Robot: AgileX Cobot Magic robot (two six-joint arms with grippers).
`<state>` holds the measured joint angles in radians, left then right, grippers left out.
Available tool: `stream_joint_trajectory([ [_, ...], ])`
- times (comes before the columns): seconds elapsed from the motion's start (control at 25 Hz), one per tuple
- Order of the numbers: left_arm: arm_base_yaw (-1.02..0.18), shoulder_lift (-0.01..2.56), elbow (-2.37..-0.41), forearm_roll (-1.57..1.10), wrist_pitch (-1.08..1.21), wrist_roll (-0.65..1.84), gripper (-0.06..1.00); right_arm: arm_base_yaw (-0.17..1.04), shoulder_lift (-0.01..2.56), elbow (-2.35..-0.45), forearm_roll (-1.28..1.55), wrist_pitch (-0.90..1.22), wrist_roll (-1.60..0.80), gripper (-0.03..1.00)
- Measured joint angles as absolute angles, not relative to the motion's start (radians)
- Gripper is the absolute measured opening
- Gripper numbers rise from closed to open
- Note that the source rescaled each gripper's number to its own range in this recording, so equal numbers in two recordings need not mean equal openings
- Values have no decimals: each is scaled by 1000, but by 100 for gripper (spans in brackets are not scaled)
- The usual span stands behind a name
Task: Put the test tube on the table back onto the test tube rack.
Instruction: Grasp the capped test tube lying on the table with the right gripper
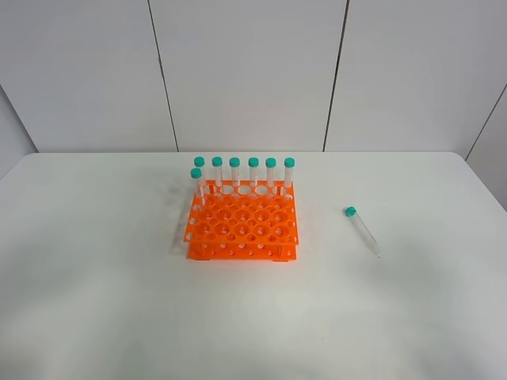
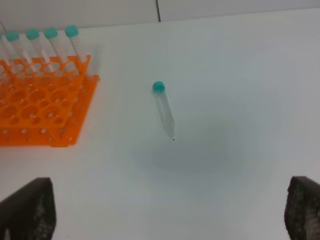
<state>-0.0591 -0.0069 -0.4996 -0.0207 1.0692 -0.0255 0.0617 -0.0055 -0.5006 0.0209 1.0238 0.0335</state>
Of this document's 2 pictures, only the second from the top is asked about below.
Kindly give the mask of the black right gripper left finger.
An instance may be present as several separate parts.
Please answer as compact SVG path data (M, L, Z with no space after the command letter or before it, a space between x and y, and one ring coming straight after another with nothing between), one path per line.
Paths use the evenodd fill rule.
M0 202L2 240L51 240L57 224L53 183L38 177Z

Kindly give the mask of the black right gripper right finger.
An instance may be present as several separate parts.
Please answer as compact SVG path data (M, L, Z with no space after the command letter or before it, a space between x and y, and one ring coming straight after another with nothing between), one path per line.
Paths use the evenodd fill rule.
M320 184L293 176L287 189L284 223L291 240L320 238Z

